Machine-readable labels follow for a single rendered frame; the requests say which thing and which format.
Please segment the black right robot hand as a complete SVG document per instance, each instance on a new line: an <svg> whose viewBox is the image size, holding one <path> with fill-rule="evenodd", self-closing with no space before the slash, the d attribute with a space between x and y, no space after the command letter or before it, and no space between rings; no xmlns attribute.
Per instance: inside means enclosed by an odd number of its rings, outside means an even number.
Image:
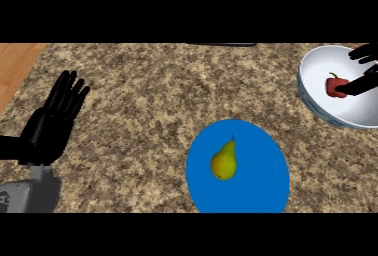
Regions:
<svg viewBox="0 0 378 256"><path fill-rule="evenodd" d="M349 51L348 57L351 60L357 60L360 64L376 61L376 64L366 69L355 80L335 87L336 92L357 96L378 87L378 42L370 42L357 47Z"/></svg>

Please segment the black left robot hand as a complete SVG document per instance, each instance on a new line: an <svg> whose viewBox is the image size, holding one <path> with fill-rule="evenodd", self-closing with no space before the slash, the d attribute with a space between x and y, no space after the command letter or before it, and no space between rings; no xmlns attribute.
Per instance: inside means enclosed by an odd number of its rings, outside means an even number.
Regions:
<svg viewBox="0 0 378 256"><path fill-rule="evenodd" d="M0 135L0 160L16 160L19 165L48 166L59 159L88 92L90 87L76 78L76 72L65 70L20 135Z"/></svg>

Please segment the red bell pepper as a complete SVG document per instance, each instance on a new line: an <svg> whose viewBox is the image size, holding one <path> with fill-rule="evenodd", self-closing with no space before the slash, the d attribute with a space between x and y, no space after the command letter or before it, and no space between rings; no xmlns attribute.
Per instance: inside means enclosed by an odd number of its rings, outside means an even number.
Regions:
<svg viewBox="0 0 378 256"><path fill-rule="evenodd" d="M345 98L347 94L344 92L339 92L336 90L338 86L344 86L348 84L348 80L344 78L339 78L338 75L330 72L330 77L326 79L324 82L324 89L326 89L326 94L332 98Z"/></svg>

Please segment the white bowl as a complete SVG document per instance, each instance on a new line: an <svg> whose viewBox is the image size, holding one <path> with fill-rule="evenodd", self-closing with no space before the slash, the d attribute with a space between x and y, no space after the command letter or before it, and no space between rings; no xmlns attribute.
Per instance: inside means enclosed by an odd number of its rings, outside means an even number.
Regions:
<svg viewBox="0 0 378 256"><path fill-rule="evenodd" d="M308 110L332 125L351 129L378 128L378 87L357 96L329 97L326 79L333 73L352 81L376 64L360 64L348 58L351 48L324 45L304 55L296 71L296 89Z"/></svg>

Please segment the blue plate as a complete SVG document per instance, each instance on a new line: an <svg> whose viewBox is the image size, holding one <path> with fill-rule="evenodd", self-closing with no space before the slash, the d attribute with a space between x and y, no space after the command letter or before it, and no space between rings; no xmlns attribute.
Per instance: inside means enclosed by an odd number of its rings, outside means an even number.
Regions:
<svg viewBox="0 0 378 256"><path fill-rule="evenodd" d="M236 142L236 173L220 180L209 162L221 146ZM280 147L252 123L225 119L193 139L186 157L186 183L200 213L282 212L289 195L289 171Z"/></svg>

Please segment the yellow green pear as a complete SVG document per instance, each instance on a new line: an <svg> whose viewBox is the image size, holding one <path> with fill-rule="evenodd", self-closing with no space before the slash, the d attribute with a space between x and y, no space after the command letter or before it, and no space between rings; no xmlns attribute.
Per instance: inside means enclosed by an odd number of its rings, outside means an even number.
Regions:
<svg viewBox="0 0 378 256"><path fill-rule="evenodd" d="M209 167L212 175L220 180L228 180L236 173L236 140L230 140L221 146L218 152L214 154Z"/></svg>

